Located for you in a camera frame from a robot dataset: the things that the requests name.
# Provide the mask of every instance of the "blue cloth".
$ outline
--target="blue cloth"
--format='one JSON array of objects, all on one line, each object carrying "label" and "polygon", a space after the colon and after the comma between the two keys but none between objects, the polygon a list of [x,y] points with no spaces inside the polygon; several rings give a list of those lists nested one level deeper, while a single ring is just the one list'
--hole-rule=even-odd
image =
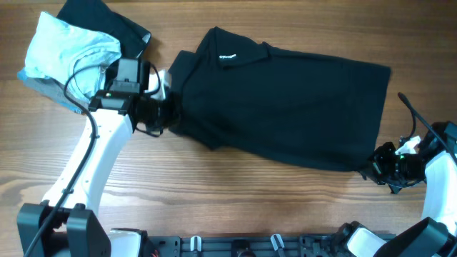
[{"label": "blue cloth", "polygon": [[[41,12],[35,36],[27,51],[26,65],[18,77],[24,83],[30,82],[26,86],[67,106],[66,101],[59,100],[60,95],[57,95],[55,90],[56,82],[60,85],[65,84],[79,69],[94,64],[108,66],[120,57],[121,45],[114,37],[72,26],[46,12]],[[40,89],[37,82],[53,86]],[[88,103],[104,84],[105,71],[92,68],[77,74],[69,84],[68,91],[75,99]]]}]

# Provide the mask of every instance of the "gray cloth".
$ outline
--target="gray cloth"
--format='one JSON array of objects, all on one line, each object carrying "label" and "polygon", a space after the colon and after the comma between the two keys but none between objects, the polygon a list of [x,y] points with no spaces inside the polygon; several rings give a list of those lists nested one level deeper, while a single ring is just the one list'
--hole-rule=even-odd
[{"label": "gray cloth", "polygon": [[[50,98],[52,101],[55,101],[58,104],[61,104],[63,107],[74,111],[77,114],[82,114],[82,110],[72,104],[65,96],[64,96],[64,85],[60,84],[55,79],[34,79],[29,78],[24,70],[18,72],[17,77],[30,89],[33,89],[39,92],[41,95]],[[74,97],[71,93],[68,95],[82,106],[86,107],[88,104],[85,101],[78,100]]]}]

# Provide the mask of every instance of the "wood grain surface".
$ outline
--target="wood grain surface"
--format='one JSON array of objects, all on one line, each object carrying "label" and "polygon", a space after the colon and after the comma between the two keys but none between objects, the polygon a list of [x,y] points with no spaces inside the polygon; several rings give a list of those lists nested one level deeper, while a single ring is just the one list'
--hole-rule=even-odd
[{"label": "wood grain surface", "polygon": [[[0,1],[0,256],[21,255],[19,208],[39,203],[85,122],[16,78],[40,11],[55,15],[63,3],[31,2]],[[428,121],[457,121],[455,1],[115,2],[109,7],[152,33],[146,58],[159,68],[180,50],[194,51],[214,26],[283,49],[392,67],[378,145],[411,129],[398,91]],[[158,139],[135,133],[111,172],[99,219],[106,230],[164,236],[330,233],[354,220],[400,233],[419,221],[425,192],[420,185],[394,196],[357,173],[298,168],[232,148],[211,152],[169,132]]]}]

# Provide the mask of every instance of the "black t-shirt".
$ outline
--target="black t-shirt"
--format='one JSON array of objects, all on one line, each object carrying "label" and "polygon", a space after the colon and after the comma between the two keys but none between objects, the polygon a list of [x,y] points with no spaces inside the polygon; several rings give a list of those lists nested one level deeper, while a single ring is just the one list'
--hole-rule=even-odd
[{"label": "black t-shirt", "polygon": [[174,133],[211,149],[354,171],[373,153],[389,67],[257,44],[218,27],[170,68],[181,96]]}]

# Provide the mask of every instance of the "robotic arm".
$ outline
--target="robotic arm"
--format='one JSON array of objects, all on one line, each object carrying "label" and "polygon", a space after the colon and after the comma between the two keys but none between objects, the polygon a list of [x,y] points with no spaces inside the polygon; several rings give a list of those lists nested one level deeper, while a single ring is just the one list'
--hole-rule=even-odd
[{"label": "robotic arm", "polygon": [[[97,92],[89,105],[96,131],[92,131],[88,117],[81,139],[57,182],[39,205],[25,203],[18,214],[24,253],[31,246],[31,256],[255,257],[255,252],[279,257],[452,255],[457,246],[457,168],[450,153],[430,131],[422,142],[410,138],[398,150],[391,142],[384,144],[359,171],[364,179],[388,184],[392,193],[427,182],[423,220],[395,238],[376,235],[355,221],[344,224],[332,235],[299,238],[282,238],[278,234],[270,238],[157,238],[148,237],[146,231],[125,228],[106,234],[97,219],[101,195],[114,162],[137,123],[145,123],[146,133],[153,136],[179,119],[179,100],[166,88],[170,78],[163,73],[157,79],[150,78],[149,69],[147,61],[121,59],[116,80],[107,90]],[[148,92],[149,85],[157,86]],[[434,124],[433,128],[455,153],[457,126],[448,122]],[[96,134],[95,144],[65,196],[64,189],[74,177],[92,133]],[[420,151],[416,153],[414,147],[418,143]],[[59,205],[62,196],[64,201]],[[50,215],[52,211],[56,211],[55,216]],[[51,221],[50,226],[38,233],[46,220]],[[62,224],[66,224],[66,233],[55,232],[54,228]],[[174,243],[165,247],[170,240]]]}]

